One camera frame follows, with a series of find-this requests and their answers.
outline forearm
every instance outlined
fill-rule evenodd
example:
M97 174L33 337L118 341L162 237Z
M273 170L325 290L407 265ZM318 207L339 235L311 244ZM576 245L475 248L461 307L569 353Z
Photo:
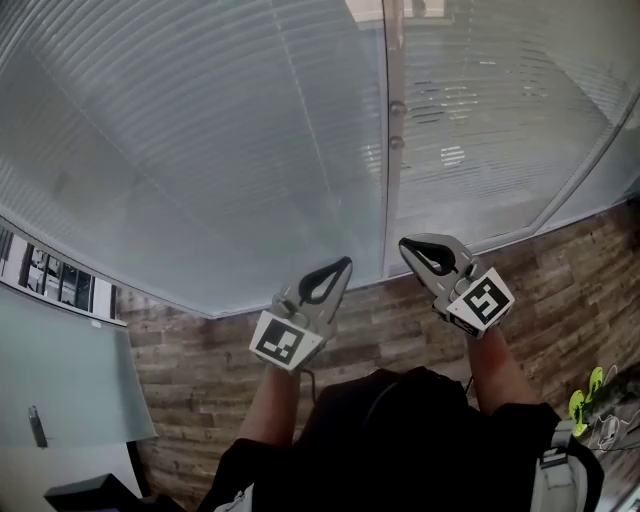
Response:
M249 412L240 426L238 438L275 446L290 445L299 398L300 376L292 376L268 364Z
M492 414L506 403L540 403L511 355L499 327L489 331L481 340L467 337L467 346L478 405L482 412Z

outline person's right arm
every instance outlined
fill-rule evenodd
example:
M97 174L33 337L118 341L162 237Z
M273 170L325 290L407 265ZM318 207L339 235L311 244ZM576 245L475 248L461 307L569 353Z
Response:
M490 330L481 340L467 336L467 346L478 405L483 413L493 414L507 403L541 403L511 355L499 327Z

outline wooden floor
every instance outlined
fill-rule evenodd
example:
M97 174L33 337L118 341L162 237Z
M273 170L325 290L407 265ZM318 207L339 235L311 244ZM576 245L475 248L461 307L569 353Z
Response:
M621 206L484 256L516 297L503 323L515 357L561 416L596 365L620 369L640 358L640 212ZM154 492L193 510L232 443L263 364L247 349L257 313L204 320L118 292L158 438L139 443ZM337 341L312 363L319 388L372 368L425 365L466 383L463 337L438 321L413 277L346 295ZM303 377L300 424L311 408ZM640 451L599 453L606 471L602 510L640 483Z

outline shoe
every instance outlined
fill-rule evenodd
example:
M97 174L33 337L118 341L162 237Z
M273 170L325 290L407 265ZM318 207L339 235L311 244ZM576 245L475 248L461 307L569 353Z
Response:
M598 391L604 382L604 372L602 371L602 366L596 366L591 372L591 377L589 378L589 394L587 398L585 398L585 403L591 402L593 400L593 396L596 391Z
M569 416L575 420L576 426L573 429L573 435L580 437L587 430L587 425L582 423L582 407L584 406L584 394L579 389L573 392L569 400Z

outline neon yellow shoe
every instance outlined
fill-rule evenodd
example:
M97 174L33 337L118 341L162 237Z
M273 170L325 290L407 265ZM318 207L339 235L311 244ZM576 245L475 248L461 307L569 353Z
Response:
M575 420L576 426L573 429L573 435L576 437L584 434L587 425L582 423L582 407L584 406L584 393L579 389L573 392L569 400L569 416Z
M598 391L602 384L604 383L604 372L602 371L602 366L596 366L591 372L591 377L589 378L589 394L585 399L585 403L591 402L593 400L593 395L596 391Z

